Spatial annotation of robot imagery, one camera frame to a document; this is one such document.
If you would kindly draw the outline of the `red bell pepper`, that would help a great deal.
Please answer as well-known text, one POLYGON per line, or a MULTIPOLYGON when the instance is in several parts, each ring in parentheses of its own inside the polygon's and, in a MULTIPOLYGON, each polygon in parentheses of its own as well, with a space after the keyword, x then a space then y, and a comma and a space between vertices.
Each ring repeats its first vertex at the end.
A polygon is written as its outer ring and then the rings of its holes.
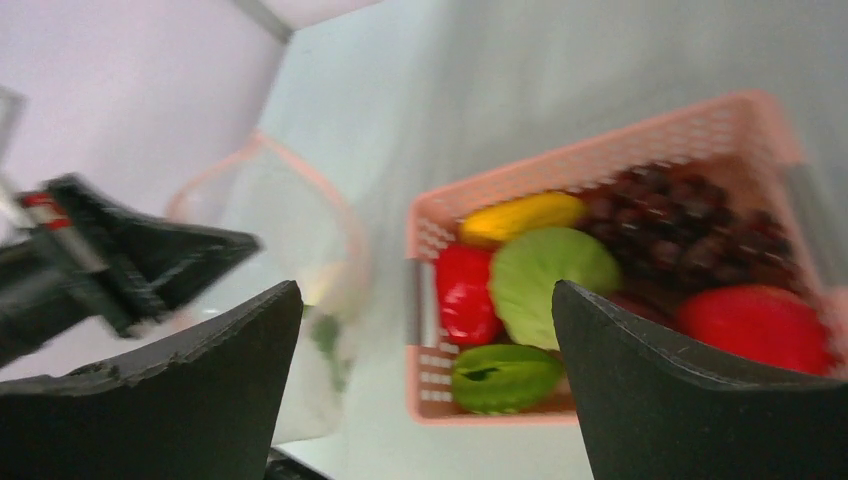
POLYGON ((503 330, 488 290, 493 253, 450 244, 434 262, 439 320, 460 346, 492 343, 503 330))

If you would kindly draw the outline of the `dark purple grape bunch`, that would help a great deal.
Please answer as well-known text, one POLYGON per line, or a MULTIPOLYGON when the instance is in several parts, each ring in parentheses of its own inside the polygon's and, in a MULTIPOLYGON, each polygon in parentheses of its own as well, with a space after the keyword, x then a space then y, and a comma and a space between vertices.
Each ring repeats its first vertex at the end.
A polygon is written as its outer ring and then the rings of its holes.
POLYGON ((797 290, 798 265, 784 225, 764 209, 732 208, 731 198, 700 173, 637 166, 590 195, 577 227, 605 245, 628 275, 669 289, 797 290))

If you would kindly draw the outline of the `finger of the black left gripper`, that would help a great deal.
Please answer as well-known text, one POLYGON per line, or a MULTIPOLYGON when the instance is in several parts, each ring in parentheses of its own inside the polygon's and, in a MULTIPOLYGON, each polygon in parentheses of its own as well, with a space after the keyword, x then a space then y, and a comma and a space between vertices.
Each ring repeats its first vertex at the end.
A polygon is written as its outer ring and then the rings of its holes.
POLYGON ((260 250, 252 234, 173 223, 125 207, 66 175, 49 194, 68 225, 53 235, 94 283, 117 332, 162 323, 260 250))

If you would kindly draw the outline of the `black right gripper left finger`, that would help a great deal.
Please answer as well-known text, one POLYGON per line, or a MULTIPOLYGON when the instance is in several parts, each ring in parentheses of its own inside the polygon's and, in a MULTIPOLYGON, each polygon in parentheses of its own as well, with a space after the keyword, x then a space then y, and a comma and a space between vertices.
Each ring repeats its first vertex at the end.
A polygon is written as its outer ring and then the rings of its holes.
POLYGON ((186 330, 1 385, 5 479, 260 479, 303 302, 285 281, 186 330))

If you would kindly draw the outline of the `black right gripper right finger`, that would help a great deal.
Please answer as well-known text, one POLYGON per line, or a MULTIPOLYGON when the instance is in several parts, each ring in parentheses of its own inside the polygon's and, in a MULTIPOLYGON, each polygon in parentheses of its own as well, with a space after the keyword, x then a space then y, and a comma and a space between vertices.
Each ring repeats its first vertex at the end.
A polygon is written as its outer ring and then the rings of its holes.
POLYGON ((756 363, 570 281, 552 317, 597 479, 843 479, 845 382, 756 363))

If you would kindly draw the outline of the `clear zip top bag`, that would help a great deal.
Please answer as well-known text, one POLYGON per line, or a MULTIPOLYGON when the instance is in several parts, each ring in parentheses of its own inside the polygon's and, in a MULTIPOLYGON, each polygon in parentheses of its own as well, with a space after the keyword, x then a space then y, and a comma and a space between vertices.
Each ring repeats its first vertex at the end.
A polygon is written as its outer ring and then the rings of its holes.
POLYGON ((169 219, 252 233, 262 251, 180 313, 185 329, 283 281, 300 288, 300 333, 272 443, 334 432, 358 356, 371 287, 364 229, 333 184, 296 153, 256 130, 246 145, 189 181, 169 219))

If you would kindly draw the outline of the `pink perforated plastic basket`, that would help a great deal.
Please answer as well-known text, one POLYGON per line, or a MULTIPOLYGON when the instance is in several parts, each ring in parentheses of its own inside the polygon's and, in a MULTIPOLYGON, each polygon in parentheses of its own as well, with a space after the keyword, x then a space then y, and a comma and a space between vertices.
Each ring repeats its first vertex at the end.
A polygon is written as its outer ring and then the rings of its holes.
POLYGON ((653 160, 700 168, 728 188, 736 206, 769 208, 789 230, 803 280, 823 308, 837 363, 847 376, 847 226, 826 210, 820 184, 779 102, 761 90, 703 100, 419 195, 406 226, 412 312, 407 323, 406 402, 423 425, 573 425, 574 402, 557 393, 526 413, 464 413, 452 400, 458 348, 429 340, 438 324, 428 265, 454 239, 460 220, 483 207, 548 190, 582 193, 653 160))

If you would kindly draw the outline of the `green leafy lettuce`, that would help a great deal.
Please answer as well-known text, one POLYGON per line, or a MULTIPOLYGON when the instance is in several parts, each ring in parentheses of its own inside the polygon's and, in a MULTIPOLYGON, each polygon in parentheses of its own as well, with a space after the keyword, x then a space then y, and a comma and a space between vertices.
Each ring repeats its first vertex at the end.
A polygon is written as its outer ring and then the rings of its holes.
POLYGON ((552 319, 553 290, 560 280, 601 296, 615 293, 623 285, 621 268, 607 248, 572 228, 532 230, 494 254, 488 290, 513 342, 560 349, 552 319))

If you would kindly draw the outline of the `red tomato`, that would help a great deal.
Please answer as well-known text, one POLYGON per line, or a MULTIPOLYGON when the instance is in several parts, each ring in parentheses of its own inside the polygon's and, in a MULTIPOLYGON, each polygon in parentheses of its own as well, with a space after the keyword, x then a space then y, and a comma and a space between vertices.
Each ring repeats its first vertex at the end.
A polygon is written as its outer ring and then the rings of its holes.
POLYGON ((683 333, 702 343, 770 366, 822 376, 834 364, 818 312, 781 288, 707 290, 681 304, 676 322, 683 333))

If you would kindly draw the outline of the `green bell pepper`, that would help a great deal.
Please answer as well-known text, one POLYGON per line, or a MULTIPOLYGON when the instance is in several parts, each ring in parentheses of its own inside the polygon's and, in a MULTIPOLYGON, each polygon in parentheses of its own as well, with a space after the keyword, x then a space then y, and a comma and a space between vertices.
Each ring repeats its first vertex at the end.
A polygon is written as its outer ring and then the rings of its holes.
POLYGON ((524 345, 493 344, 460 353, 451 372, 453 400, 484 415, 512 414, 546 400, 565 377, 561 360, 524 345))

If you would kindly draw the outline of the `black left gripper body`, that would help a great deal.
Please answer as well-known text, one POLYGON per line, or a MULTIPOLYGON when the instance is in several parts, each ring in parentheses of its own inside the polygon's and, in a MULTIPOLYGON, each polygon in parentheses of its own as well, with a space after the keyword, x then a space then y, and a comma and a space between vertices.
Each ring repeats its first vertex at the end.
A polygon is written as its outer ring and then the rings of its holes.
POLYGON ((112 282, 112 263, 81 220, 46 191, 1 193, 1 206, 28 237, 1 249, 1 365, 44 347, 92 316, 127 335, 133 312, 112 282))

